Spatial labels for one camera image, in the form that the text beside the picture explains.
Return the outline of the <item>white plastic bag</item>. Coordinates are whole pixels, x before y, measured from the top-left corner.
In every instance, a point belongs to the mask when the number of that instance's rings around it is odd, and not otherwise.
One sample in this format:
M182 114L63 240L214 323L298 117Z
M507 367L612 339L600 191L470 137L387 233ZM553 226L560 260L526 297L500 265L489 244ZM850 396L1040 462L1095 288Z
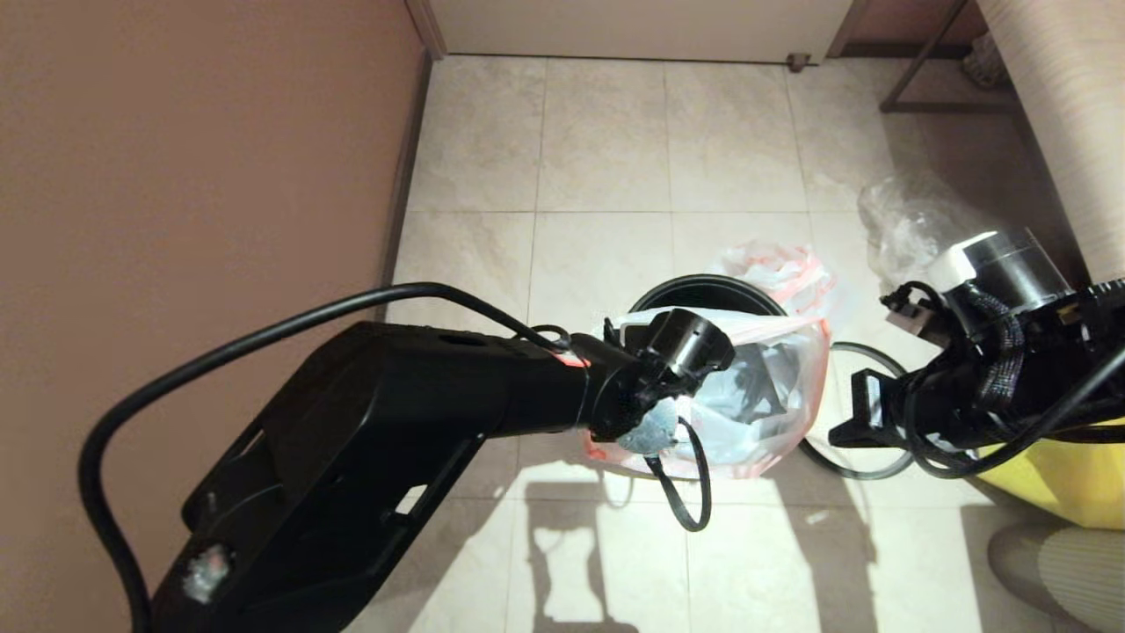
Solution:
M824 400L831 326L820 316L694 308L731 341L731 365L694 397L666 399L650 419L695 429L712 478L755 478L803 440Z

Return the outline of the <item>used white bag red trim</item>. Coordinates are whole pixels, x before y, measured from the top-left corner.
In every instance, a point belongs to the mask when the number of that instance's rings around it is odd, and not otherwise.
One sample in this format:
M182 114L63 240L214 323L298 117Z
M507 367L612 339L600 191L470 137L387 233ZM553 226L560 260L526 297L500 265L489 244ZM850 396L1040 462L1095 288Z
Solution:
M782 242L752 239L724 248L708 270L755 286L788 311L811 311L838 288L837 278L811 248Z

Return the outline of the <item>black round trash bin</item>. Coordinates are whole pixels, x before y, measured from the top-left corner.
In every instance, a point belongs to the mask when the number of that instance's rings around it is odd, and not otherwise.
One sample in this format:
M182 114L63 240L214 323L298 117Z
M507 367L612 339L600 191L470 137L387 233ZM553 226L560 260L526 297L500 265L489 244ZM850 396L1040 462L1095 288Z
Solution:
M664 281L636 300L629 311L646 311L668 306L742 311L755 316L788 316L788 311L758 287L738 278L706 273L680 275Z

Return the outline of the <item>yellow fabric bag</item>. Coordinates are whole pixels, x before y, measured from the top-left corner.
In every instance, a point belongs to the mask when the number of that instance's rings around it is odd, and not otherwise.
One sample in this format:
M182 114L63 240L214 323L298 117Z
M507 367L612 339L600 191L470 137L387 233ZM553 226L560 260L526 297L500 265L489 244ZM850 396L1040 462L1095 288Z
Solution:
M1081 528L1125 530L1125 445L1042 440L979 477Z

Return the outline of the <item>clear plastic bag dark contents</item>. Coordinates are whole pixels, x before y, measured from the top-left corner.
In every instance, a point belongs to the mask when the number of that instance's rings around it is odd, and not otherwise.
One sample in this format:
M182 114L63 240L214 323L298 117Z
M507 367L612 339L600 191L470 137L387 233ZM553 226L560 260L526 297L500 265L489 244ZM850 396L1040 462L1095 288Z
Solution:
M925 281L942 252L990 230L980 211L932 171L906 171L865 186L857 211L867 230L868 269L884 292Z

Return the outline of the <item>grey ribbed round pouf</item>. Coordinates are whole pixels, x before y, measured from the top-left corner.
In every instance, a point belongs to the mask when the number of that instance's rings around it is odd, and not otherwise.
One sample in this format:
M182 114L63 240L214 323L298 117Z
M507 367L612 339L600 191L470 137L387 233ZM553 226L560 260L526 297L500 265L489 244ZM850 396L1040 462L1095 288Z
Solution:
M1016 525L987 553L1018 600L1094 633L1125 633L1125 530Z

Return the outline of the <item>beige striped furniture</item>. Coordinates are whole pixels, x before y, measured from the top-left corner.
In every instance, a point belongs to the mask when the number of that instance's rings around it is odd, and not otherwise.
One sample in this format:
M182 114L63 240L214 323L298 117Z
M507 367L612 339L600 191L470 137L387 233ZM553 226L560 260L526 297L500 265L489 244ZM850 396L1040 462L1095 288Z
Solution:
M1094 281L1125 278L1125 0L976 0Z

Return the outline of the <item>grey mesh bundle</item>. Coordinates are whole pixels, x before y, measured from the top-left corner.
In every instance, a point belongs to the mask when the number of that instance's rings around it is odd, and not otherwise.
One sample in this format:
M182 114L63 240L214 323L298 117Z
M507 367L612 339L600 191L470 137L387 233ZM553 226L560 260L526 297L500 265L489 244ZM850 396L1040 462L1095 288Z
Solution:
M1008 69L990 31L972 40L971 51L961 60L961 70L972 84L986 90L1010 83Z

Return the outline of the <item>dark metal frame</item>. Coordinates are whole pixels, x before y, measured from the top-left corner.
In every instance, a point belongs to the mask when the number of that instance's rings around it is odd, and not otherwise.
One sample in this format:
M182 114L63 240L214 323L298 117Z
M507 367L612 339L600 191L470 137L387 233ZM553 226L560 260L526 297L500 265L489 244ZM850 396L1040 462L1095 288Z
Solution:
M939 27L922 44L919 52L911 60L911 64L904 69L902 76L896 81L889 93L879 103L881 114L969 114L969 115L1012 115L1014 103L946 103L946 101L904 101L904 89L911 85L915 76L924 67L925 62L932 58L933 49L945 39L946 33L956 22L969 0L952 0L946 12L940 17Z

